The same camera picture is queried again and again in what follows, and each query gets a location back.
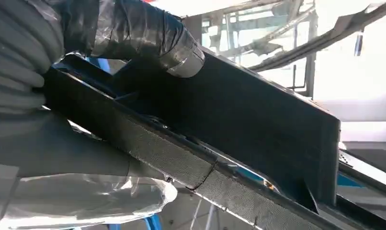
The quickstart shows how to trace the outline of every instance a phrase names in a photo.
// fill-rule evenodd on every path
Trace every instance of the black plastic panel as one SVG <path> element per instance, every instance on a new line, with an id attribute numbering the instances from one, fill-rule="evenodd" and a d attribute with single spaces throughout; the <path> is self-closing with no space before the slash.
<path id="1" fill-rule="evenodd" d="M 142 112 L 271 177 L 294 199 L 305 180 L 316 200 L 334 204 L 340 121 L 317 105 L 209 53 L 189 79 L 122 78 L 149 102 Z"/>

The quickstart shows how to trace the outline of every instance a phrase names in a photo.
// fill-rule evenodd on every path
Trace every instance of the blue panel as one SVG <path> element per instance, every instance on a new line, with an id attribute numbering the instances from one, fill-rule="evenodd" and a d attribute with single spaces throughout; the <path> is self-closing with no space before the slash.
<path id="1" fill-rule="evenodd" d="M 107 73 L 110 73 L 110 65 L 108 64 L 108 60 L 107 59 L 98 58 L 97 62 L 99 63 L 100 68 L 102 70 L 106 71 Z"/>
<path id="2" fill-rule="evenodd" d="M 162 230 L 158 215 L 145 218 L 145 223 L 147 224 L 147 230 Z"/>
<path id="3" fill-rule="evenodd" d="M 120 230 L 121 227 L 119 224 L 109 224 L 108 225 L 108 230 Z"/>
<path id="4" fill-rule="evenodd" d="M 239 168 L 237 170 L 240 174 L 252 179 L 252 180 L 256 180 L 256 181 L 263 181 L 263 178 L 262 177 L 259 177 L 258 175 L 256 174 L 253 174 L 251 173 L 250 171 L 244 169 L 244 168 Z"/>
<path id="5" fill-rule="evenodd" d="M 359 185 L 355 181 L 353 181 L 351 179 L 348 179 L 347 177 L 345 177 L 343 175 L 338 175 L 338 177 L 337 177 L 337 185 L 340 185 L 340 186 L 351 186 L 351 187 L 362 187 L 361 185 Z"/>

